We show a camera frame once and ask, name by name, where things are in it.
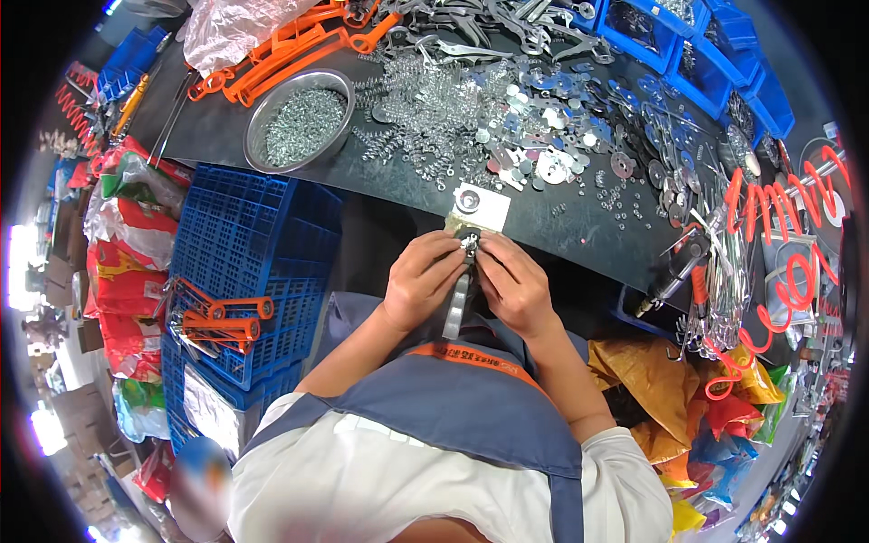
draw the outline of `red coil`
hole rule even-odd
[[[70,78],[74,77],[76,84],[86,86],[87,83],[96,82],[93,75],[79,71],[76,65],[77,63],[74,63],[67,70],[67,76]],[[73,90],[70,89],[67,83],[64,83],[55,92],[55,97],[57,98],[57,105],[61,106],[61,111],[66,114],[67,119],[70,119],[70,126],[76,132],[76,136],[81,141],[88,158],[90,158],[93,155],[99,154],[99,141],[90,133],[90,120],[84,115],[84,108],[80,107],[76,102],[72,94]]]
[[[845,177],[845,181],[848,184],[848,188],[851,187],[851,179],[848,176],[848,171],[845,168],[845,164],[839,159],[836,153],[829,147],[824,146],[821,150],[821,158],[824,160],[832,160],[839,167],[839,171],[842,172],[842,176]],[[821,199],[827,206],[827,209],[830,209],[830,213],[833,217],[836,216],[836,204],[833,197],[833,181],[828,175],[826,177],[826,185],[821,181],[820,175],[818,175],[817,170],[815,170],[814,166],[806,161],[803,164],[803,168],[811,175],[815,180],[815,185],[811,187],[811,198],[809,197],[809,190],[803,186],[802,183],[799,182],[799,178],[796,175],[790,174],[787,178],[788,182],[794,185],[799,194],[802,196],[803,204],[806,206],[806,210],[808,211],[809,216],[812,218],[812,221],[816,226],[820,226],[820,206],[818,205],[818,195],[817,190],[815,190],[815,186],[817,186],[820,190]],[[730,181],[730,185],[727,187],[727,192],[725,193],[725,202],[727,203],[727,232],[730,234],[735,234],[736,230],[739,226],[735,223],[735,216],[738,211],[738,207],[740,204],[740,189],[742,186],[742,169],[737,169],[733,172],[733,179]],[[760,187],[756,183],[748,184],[748,197],[746,199],[746,206],[743,208],[742,212],[739,213],[740,219],[742,217],[746,218],[746,239],[752,240],[754,238],[754,229],[755,229],[755,219],[757,218],[757,209],[755,207],[756,201],[760,201],[760,213],[761,219],[763,220],[763,229],[764,229],[764,243],[766,245],[772,244],[772,225],[770,221],[770,212],[769,212],[769,203],[772,200],[772,204],[775,207],[776,216],[779,218],[779,224],[784,227],[786,225],[786,215],[791,219],[791,225],[794,227],[794,232],[802,231],[802,227],[799,224],[799,217],[797,215],[796,209],[793,206],[793,202],[790,198],[787,197],[785,193],[785,189],[781,186],[781,183],[774,182],[772,185],[767,185],[765,187]],[[781,237],[782,240],[787,243],[788,241],[788,233],[786,228],[781,229]],[[769,346],[773,344],[773,333],[780,334],[787,330],[787,327],[791,324],[791,319],[793,317],[794,311],[803,311],[807,309],[814,299],[814,283],[819,273],[819,270],[815,268],[814,258],[817,257],[821,263],[821,266],[826,271],[827,275],[830,276],[830,280],[833,281],[833,284],[839,285],[839,278],[836,274],[833,273],[833,270],[830,268],[830,264],[827,263],[824,256],[821,254],[820,249],[817,245],[812,245],[812,253],[811,253],[812,261],[807,260],[803,255],[793,255],[788,259],[787,265],[785,267],[785,278],[787,281],[787,287],[785,287],[780,282],[775,285],[775,293],[781,300],[785,307],[787,307],[787,320],[782,326],[775,326],[773,324],[772,319],[769,316],[769,312],[766,310],[764,306],[758,306],[758,317],[760,318],[760,322],[766,327],[769,332],[769,335],[766,339],[766,344],[762,347],[758,347],[754,345],[751,336],[744,328],[740,328],[740,341],[743,345],[746,346],[746,349],[752,354],[751,359],[748,361],[748,364],[745,366],[741,366],[737,364],[733,358],[727,354],[719,351],[708,338],[704,339],[706,346],[712,349],[714,353],[718,355],[721,361],[724,363],[726,371],[728,375],[723,377],[716,377],[715,379],[710,380],[706,384],[706,397],[710,400],[721,400],[722,398],[727,397],[730,394],[731,390],[733,390],[734,382],[738,382],[742,379],[742,372],[748,371],[751,369],[752,364],[754,364],[754,358],[757,353],[766,352],[769,349]],[[793,270],[796,267],[800,267],[803,270],[803,273],[806,275],[808,279],[806,281],[806,292],[800,293],[796,281],[793,279]],[[725,382],[727,383],[727,390],[723,394],[712,394],[710,392],[710,388],[715,386],[718,383]]]

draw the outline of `workbench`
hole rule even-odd
[[[445,39],[461,42],[460,38],[447,36],[448,33],[444,34]],[[553,44],[554,49],[561,45],[564,44]],[[504,35],[492,36],[492,48],[519,53],[518,45]],[[163,65],[150,84],[131,125],[130,134],[146,149],[154,145],[168,118],[176,90],[187,72],[183,60],[180,43],[172,43],[163,52]],[[651,70],[632,57],[617,55],[616,61],[608,66],[594,63],[591,56],[567,59],[563,64],[565,70],[569,70],[567,66],[579,62],[591,62],[594,66],[592,76],[604,84],[608,79],[624,76],[640,99],[646,99],[645,93],[637,87],[636,80]],[[380,64],[360,60],[352,50],[339,50],[321,62],[314,63],[312,68],[339,70],[352,81],[382,75]],[[710,134],[722,132],[718,123],[687,99],[667,100],[671,111],[677,111],[679,105],[684,103],[685,111]],[[163,158],[176,159],[189,165],[207,162],[250,169],[242,152],[242,138],[254,108],[230,103],[222,93],[205,96],[199,102],[187,101],[166,144]],[[359,125],[365,130],[387,128],[381,124],[366,126],[361,111],[355,112],[350,124]],[[713,146],[715,144],[708,134],[699,133],[696,139],[698,144],[706,141]],[[399,154],[384,164],[382,160],[364,162],[361,159],[364,151],[364,144],[351,135],[333,160],[314,169],[293,172],[292,176],[441,216],[446,216],[453,207],[453,190],[460,184],[459,174],[448,178],[446,190],[438,192],[433,182],[421,180],[411,163],[402,162]],[[619,221],[614,218],[616,210],[606,211],[595,197],[594,173],[597,170],[606,172],[604,178],[608,189],[620,182],[610,167],[610,155],[588,155],[591,163],[582,175],[586,183],[584,196],[578,195],[576,182],[547,185],[542,192],[533,190],[530,183],[522,192],[505,186],[502,194],[510,196],[512,201],[504,234],[646,292],[653,279],[653,266],[662,263],[660,254],[676,241],[681,229],[674,229],[667,219],[655,214],[658,194],[648,182],[642,185],[629,182],[622,198],[626,205],[623,211],[627,210],[628,213],[628,218],[623,221],[626,228],[619,230]],[[704,160],[711,163],[708,150],[704,153]],[[702,182],[712,181],[712,172],[701,163],[697,164],[696,172]],[[637,175],[644,175],[644,172],[638,172]],[[639,200],[634,198],[634,193],[640,194]],[[634,202],[640,205],[641,220],[631,214]],[[555,216],[552,209],[562,203],[566,206],[565,212]],[[646,229],[646,223],[652,227]],[[668,302],[687,311],[690,287],[683,286]]]

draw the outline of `yellow plastic bag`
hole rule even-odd
[[[667,340],[589,341],[588,366],[598,388],[622,383],[653,420],[631,428],[652,464],[676,458],[691,449],[687,405],[700,377],[685,361],[667,358]]]
[[[679,500],[673,503],[673,533],[670,540],[679,532],[688,530],[700,530],[706,523],[706,516],[697,512],[687,500]]]
[[[751,353],[741,343],[728,354],[740,366],[745,366],[751,359]],[[717,374],[727,375],[724,364],[720,361],[715,371]],[[725,383],[720,383],[720,385],[722,385],[721,390],[713,390],[716,394],[723,391]],[[752,405],[779,403],[785,399],[784,393],[773,384],[773,380],[770,379],[766,368],[757,360],[752,364],[751,371],[742,373],[742,381],[733,384],[732,394]]]

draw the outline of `orange plastic bag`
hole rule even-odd
[[[668,346],[674,349],[662,338],[588,342],[588,366],[598,388],[622,383],[653,418],[631,428],[652,464],[691,449],[687,405],[700,384],[687,362],[668,360]]]
[[[697,437],[697,432],[700,430],[700,420],[706,413],[708,405],[700,399],[693,399],[688,402],[688,438],[694,441]],[[697,482],[692,480],[688,475],[688,452],[684,452],[673,458],[666,460],[655,467],[660,471],[660,481],[664,483],[664,488],[696,488]]]

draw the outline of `transparent plastic bag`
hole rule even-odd
[[[320,0],[212,0],[193,9],[184,37],[184,58],[206,77],[235,66],[271,35]]]
[[[163,403],[162,396],[158,400],[156,395],[149,395],[149,400],[142,405],[140,395],[136,400],[128,400],[129,393],[125,393],[125,385],[138,384],[135,381],[119,383],[115,381],[111,387],[112,396],[115,398],[115,410],[117,411],[117,425],[127,439],[134,443],[142,443],[149,435],[161,440],[169,440],[169,423],[166,420],[166,407],[159,407]]]

